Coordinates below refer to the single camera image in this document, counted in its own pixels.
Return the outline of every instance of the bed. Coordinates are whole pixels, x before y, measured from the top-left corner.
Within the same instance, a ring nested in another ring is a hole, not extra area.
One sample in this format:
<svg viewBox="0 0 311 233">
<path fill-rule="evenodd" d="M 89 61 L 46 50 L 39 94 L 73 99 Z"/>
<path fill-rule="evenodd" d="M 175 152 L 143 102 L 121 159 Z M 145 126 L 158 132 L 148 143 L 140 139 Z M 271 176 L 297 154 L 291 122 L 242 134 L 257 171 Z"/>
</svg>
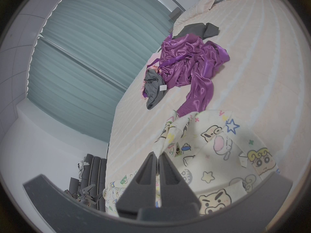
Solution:
<svg viewBox="0 0 311 233">
<path fill-rule="evenodd" d="M 224 0 L 179 25 L 210 22 L 230 61 L 212 78 L 207 110 L 233 111 L 270 150 L 282 175 L 296 186 L 310 161 L 311 52 L 296 20 L 280 0 Z M 146 66 L 117 105 L 107 157 L 106 187 L 135 171 L 152 151 L 172 110 L 190 86 L 174 87 L 152 110 L 141 99 Z"/>
</svg>

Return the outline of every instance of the black garment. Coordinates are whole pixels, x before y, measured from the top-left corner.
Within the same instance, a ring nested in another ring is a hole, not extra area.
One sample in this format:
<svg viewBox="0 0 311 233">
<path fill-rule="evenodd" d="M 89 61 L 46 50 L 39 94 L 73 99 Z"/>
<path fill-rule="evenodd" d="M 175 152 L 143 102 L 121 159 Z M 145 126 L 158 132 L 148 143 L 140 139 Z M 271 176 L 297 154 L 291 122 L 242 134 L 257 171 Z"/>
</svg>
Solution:
<svg viewBox="0 0 311 233">
<path fill-rule="evenodd" d="M 149 69 L 146 72 L 145 93 L 147 94 L 147 109 L 151 110 L 164 97 L 166 91 L 160 91 L 160 85 L 165 85 L 163 78 L 155 70 Z"/>
<path fill-rule="evenodd" d="M 204 23 L 189 24 L 184 26 L 181 32 L 177 36 L 174 36 L 173 39 L 183 37 L 188 33 L 195 34 L 204 40 L 206 38 L 218 35 L 219 28 L 209 22 L 206 25 Z"/>
</svg>

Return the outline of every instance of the striped bed sheet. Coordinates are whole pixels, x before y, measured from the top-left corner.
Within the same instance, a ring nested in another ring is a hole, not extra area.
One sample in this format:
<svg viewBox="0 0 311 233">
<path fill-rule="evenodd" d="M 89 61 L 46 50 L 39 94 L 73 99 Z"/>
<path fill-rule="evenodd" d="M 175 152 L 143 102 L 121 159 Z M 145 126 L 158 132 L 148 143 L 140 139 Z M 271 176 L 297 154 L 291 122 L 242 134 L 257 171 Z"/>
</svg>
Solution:
<svg viewBox="0 0 311 233">
<path fill-rule="evenodd" d="M 218 36 L 207 40 L 230 55 L 212 79 L 214 95 L 207 110 L 230 110 L 243 119 L 295 186 L 311 157 L 311 52 L 301 28 L 280 0 L 225 0 L 174 27 L 173 35 L 199 22 L 220 28 Z M 106 186 L 140 167 L 170 112 L 190 90 L 174 87 L 147 110 L 140 96 L 145 69 L 117 105 Z"/>
</svg>

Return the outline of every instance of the teal curtain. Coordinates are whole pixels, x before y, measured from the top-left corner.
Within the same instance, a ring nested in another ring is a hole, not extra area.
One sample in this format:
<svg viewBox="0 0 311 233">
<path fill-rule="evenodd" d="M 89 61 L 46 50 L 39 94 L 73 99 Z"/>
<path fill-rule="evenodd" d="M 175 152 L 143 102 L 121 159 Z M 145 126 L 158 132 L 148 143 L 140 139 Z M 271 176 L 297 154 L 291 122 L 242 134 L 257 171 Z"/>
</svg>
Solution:
<svg viewBox="0 0 311 233">
<path fill-rule="evenodd" d="M 173 26 L 158 0 L 63 0 L 30 64 L 28 98 L 109 142 L 115 107 Z"/>
</svg>

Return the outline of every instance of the purple satin robe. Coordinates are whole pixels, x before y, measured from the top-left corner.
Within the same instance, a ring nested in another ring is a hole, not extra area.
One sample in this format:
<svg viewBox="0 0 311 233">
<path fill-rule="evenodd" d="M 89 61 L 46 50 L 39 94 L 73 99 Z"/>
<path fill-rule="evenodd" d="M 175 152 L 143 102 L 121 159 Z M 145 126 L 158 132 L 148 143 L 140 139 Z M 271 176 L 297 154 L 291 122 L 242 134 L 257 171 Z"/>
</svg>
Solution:
<svg viewBox="0 0 311 233">
<path fill-rule="evenodd" d="M 194 34 L 172 39 L 169 35 L 162 43 L 159 64 L 167 89 L 191 84 L 186 101 L 177 110 L 180 117 L 192 111 L 204 111 L 214 93 L 210 80 L 218 68 L 230 57 L 225 49 Z"/>
</svg>

